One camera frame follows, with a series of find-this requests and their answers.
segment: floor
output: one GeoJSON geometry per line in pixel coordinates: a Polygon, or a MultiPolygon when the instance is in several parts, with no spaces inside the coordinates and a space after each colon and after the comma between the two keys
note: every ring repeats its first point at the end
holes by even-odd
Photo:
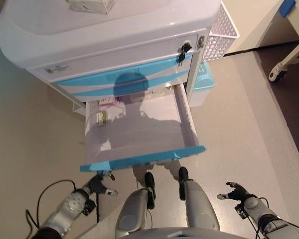
{"type": "MultiPolygon", "coordinates": [[[[157,185],[154,228],[186,226],[185,205],[178,199],[175,181],[180,165],[205,190],[221,231],[255,237],[249,222],[234,211],[235,202],[216,199],[217,194],[230,191],[225,185],[228,181],[266,197],[279,216],[299,225],[299,153],[259,62],[254,52],[210,62],[216,86],[204,105],[192,109],[197,137],[207,151],[151,170],[157,185]]],[[[118,171],[117,183],[107,181],[119,190],[119,197],[100,198],[100,214],[106,218],[82,239],[113,238],[124,198],[140,186],[127,185],[123,179],[135,181],[132,173],[137,171],[118,171]]]]}
{"type": "MultiPolygon", "coordinates": [[[[249,222],[234,211],[235,202],[216,199],[230,191],[227,181],[266,197],[281,217],[299,225],[299,153],[260,62],[250,52],[210,63],[216,86],[203,106],[192,109],[197,137],[207,151],[151,170],[157,193],[153,227],[186,226],[175,180],[180,165],[210,198],[221,231],[255,237],[249,222]]],[[[84,118],[71,112],[66,98],[15,67],[0,51],[0,238],[27,235],[24,210],[34,214],[37,197],[48,184],[70,178],[79,186],[92,176],[78,170],[84,158],[84,127],[84,118]]],[[[120,170],[116,182],[105,180],[119,195],[100,198],[104,220],[82,238],[112,238],[123,201],[141,187],[135,177],[141,173],[120,170]]],[[[47,192],[41,221],[71,190],[64,184],[47,192]]],[[[94,223],[95,214],[80,217],[67,238],[94,223]]]]}
{"type": "MultiPolygon", "coordinates": [[[[291,52],[296,45],[258,50],[259,66],[268,76],[272,68],[291,52]]],[[[277,84],[270,84],[282,110],[288,128],[299,152],[299,64],[288,66],[288,73],[277,84]]]]}

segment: box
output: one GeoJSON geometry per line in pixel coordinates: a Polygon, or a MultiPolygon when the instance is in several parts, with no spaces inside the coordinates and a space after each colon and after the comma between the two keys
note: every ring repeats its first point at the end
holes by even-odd
{"type": "Polygon", "coordinates": [[[204,61],[200,64],[198,70],[198,75],[189,102],[189,107],[201,106],[204,103],[210,89],[214,86],[215,78],[211,73],[208,64],[204,61]]]}
{"type": "Polygon", "coordinates": [[[66,0],[75,11],[88,11],[108,14],[115,0],[66,0]]]}

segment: lock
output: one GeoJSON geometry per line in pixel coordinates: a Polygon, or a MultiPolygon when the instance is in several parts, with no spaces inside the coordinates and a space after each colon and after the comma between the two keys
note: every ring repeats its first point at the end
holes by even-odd
{"type": "Polygon", "coordinates": [[[201,36],[201,37],[198,39],[197,49],[199,49],[199,48],[203,48],[203,47],[204,47],[204,40],[205,40],[205,36],[201,36]]]}

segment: open drawer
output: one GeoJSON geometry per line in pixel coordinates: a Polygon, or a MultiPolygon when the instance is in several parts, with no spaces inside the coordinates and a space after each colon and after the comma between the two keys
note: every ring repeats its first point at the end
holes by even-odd
{"type": "Polygon", "coordinates": [[[120,98],[111,106],[86,103],[86,165],[81,172],[112,171],[178,160],[200,146],[183,84],[120,98]],[[106,112],[106,124],[97,120],[106,112]]]}

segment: wire basket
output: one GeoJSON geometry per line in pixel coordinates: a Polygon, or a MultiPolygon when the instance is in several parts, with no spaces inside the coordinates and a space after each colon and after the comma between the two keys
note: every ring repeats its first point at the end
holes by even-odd
{"type": "Polygon", "coordinates": [[[211,27],[202,59],[210,61],[222,58],[238,37],[238,30],[225,5],[221,2],[218,16],[211,27]]]}

